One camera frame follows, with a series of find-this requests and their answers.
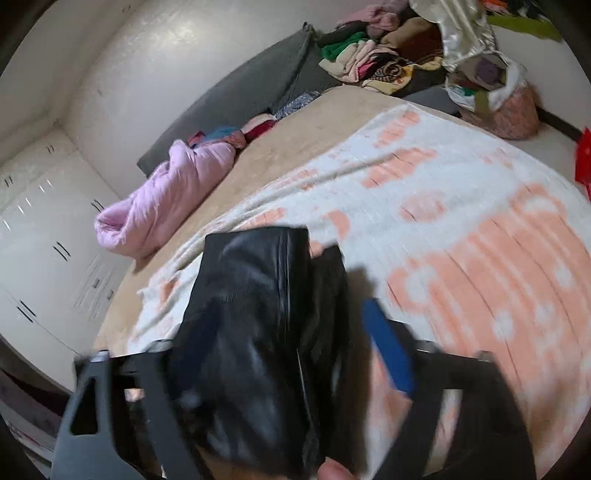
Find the wall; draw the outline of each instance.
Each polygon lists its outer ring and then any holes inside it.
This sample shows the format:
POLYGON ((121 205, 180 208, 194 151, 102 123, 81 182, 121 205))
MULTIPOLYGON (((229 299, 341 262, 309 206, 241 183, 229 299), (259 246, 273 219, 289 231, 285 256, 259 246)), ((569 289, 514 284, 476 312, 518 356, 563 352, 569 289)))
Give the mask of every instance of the wall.
POLYGON ((499 50, 527 68, 541 106, 579 129, 591 127, 591 83, 566 42, 494 30, 499 50))
POLYGON ((90 69, 64 129, 111 188, 127 195, 145 180, 140 156, 208 88, 304 21, 330 30, 367 3, 149 0, 90 69))
POLYGON ((0 163, 52 129, 86 71, 144 0, 58 0, 0 76, 0 163))

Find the black leather garment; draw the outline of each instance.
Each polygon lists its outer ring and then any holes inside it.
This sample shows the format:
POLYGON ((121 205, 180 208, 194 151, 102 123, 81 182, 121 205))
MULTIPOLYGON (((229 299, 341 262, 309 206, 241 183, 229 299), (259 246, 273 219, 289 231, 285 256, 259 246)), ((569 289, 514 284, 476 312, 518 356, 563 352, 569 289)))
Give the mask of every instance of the black leather garment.
POLYGON ((209 235, 168 364, 191 438, 266 473, 315 473, 334 429, 348 314, 338 247, 311 259, 306 229, 209 235), (212 311, 221 317, 215 344, 191 371, 181 358, 190 326, 212 311))

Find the cabinet handle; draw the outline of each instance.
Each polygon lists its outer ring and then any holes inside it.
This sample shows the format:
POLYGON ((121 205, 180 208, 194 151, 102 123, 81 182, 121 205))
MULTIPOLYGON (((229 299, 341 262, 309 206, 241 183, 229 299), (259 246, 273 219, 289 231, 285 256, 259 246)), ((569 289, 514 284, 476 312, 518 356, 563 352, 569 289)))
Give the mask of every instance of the cabinet handle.
POLYGON ((29 315, 27 315, 25 312, 23 312, 23 311, 22 311, 22 308, 20 308, 20 307, 17 307, 17 310, 18 310, 19 312, 21 312, 21 313, 23 314, 23 316, 24 316, 24 317, 25 317, 25 318, 26 318, 26 319, 27 319, 29 322, 31 322, 31 323, 35 323, 35 322, 33 322, 33 321, 32 321, 32 320, 29 318, 29 315))
POLYGON ((66 258, 66 256, 65 256, 63 253, 61 253, 61 252, 60 252, 60 251, 59 251, 59 250, 56 248, 56 246, 55 246, 55 245, 53 246, 53 249, 54 249, 54 250, 55 250, 57 253, 59 253, 59 254, 61 255, 61 257, 62 257, 62 258, 65 260, 65 261, 68 261, 68 259, 66 258))
POLYGON ((68 256, 68 257, 71 257, 71 255, 70 255, 70 252, 69 252, 68 250, 66 250, 66 247, 64 247, 64 246, 63 246, 61 243, 59 243, 59 242, 56 242, 56 243, 57 243, 57 244, 58 244, 58 245, 61 247, 61 249, 62 249, 64 252, 66 252, 66 254, 67 254, 67 256, 68 256))
POLYGON ((31 315, 33 315, 34 317, 36 317, 36 316, 37 316, 37 315, 35 315, 35 312, 34 312, 34 311, 32 311, 32 310, 31 310, 31 309, 30 309, 30 308, 27 306, 27 304, 26 304, 25 302, 23 302, 22 300, 20 300, 20 302, 21 302, 21 305, 22 305, 23 307, 25 307, 25 308, 26 308, 26 309, 27 309, 27 310, 28 310, 28 311, 31 313, 31 315))

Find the gray headboard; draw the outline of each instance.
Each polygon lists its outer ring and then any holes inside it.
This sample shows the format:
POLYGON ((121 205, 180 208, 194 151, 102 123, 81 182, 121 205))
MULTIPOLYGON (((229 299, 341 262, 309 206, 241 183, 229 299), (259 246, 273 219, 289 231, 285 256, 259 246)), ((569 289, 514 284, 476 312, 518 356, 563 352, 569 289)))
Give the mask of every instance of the gray headboard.
POLYGON ((304 92, 322 92, 341 82, 318 63, 314 28, 303 28, 238 67, 192 104, 139 159, 147 177, 163 161, 177 138, 187 140, 196 131, 209 133, 226 125, 241 127, 253 116, 274 112, 304 92))

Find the white plastic bag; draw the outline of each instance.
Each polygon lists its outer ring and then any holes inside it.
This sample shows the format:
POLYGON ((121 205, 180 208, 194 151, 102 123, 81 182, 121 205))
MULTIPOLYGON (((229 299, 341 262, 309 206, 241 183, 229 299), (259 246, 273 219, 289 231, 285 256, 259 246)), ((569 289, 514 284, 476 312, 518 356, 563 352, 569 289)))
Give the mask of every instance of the white plastic bag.
MULTIPOLYGON (((488 102, 491 112, 496 112, 503 103, 505 103, 513 92, 521 86, 526 84, 525 67, 520 63, 511 60, 509 57, 503 55, 500 51, 492 51, 487 53, 496 53, 507 64, 506 70, 506 84, 504 87, 488 92, 488 102)), ((466 96, 463 94, 463 89, 458 85, 451 84, 449 77, 445 81, 445 88, 447 94, 452 101, 462 108, 470 112, 476 111, 476 102, 474 95, 466 96)))

